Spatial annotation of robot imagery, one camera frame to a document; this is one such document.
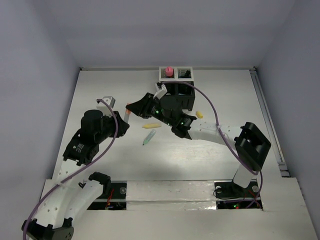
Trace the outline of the clear orange-tip marker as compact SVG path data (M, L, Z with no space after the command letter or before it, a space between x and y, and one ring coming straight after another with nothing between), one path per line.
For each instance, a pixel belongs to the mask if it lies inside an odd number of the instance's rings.
M128 123L128 122L129 122L129 118L130 118L130 114L126 113L126 114L124 115L123 120L124 120L126 123Z

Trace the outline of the clear yellow highlighter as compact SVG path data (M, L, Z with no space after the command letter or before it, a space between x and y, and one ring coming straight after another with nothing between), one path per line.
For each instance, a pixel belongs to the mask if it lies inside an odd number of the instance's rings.
M148 123L142 126L143 129L155 129L160 128L162 126L161 123Z

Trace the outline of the clear green highlighter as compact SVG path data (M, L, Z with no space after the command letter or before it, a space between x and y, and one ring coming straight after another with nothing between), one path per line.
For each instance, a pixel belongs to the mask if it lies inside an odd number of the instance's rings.
M144 146L144 145L148 144L149 141L155 136L156 132L157 132L157 131L156 131L155 129L152 129L152 130L150 131L150 133L149 133L149 134L145 137L145 139L143 140L142 145Z

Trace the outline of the pink bottle of pens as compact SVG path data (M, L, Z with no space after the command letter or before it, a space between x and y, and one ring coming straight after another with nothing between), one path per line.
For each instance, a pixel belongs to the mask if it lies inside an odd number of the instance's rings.
M164 69L164 78L174 78L174 69L170 66Z

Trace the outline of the yellow marker cap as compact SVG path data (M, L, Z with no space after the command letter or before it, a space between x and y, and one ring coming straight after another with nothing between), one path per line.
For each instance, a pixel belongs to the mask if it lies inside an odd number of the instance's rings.
M203 116L203 114L200 112L200 111L196 111L195 112L195 115L196 115L196 117L198 118L198 119L202 119L204 116Z

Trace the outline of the orange marker cap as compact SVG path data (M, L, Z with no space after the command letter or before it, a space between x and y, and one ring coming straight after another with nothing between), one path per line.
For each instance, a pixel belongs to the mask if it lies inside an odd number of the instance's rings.
M128 108L127 108L127 107L125 107L125 108L126 108L125 114L126 114L126 115L130 115L130 114L131 114L131 111L130 111L130 110L128 110Z

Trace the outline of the clear blue-tip marker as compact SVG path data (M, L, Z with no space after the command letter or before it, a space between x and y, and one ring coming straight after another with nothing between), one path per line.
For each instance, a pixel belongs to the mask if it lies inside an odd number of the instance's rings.
M185 70L179 70L178 71L178 77L181 78L181 77L184 77L186 74L186 71Z

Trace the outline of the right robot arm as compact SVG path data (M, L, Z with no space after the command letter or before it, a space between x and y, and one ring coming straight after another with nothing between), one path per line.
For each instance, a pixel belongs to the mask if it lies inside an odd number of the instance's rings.
M230 183L235 196L248 191L253 176L262 170L271 148L270 141L254 123L246 122L240 127L222 126L188 115L174 96L158 99L147 93L142 99L127 104L126 109L143 119L153 117L170 126L179 138L226 146L240 163Z

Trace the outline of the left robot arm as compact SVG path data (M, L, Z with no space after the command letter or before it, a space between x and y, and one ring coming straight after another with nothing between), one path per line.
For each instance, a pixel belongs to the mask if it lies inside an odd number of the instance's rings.
M63 153L63 160L54 186L41 198L21 227L25 240L70 240L75 223L98 197L111 192L107 174L87 169L102 158L100 144L125 135L129 129L118 111L108 115L100 110L87 110L80 128L72 136Z

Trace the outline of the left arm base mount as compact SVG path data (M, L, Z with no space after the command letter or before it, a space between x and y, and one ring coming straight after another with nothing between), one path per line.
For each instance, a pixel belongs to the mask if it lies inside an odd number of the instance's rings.
M94 200L88 210L126 210L127 209L127 182L112 181L111 177L100 173L92 173L89 180L98 181L103 185L102 194Z

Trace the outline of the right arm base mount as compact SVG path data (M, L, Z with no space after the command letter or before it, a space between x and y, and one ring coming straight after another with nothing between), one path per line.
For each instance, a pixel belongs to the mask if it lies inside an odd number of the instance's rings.
M216 181L213 196L216 198L218 210L263 209L260 187L256 179L246 188L236 185L232 181Z

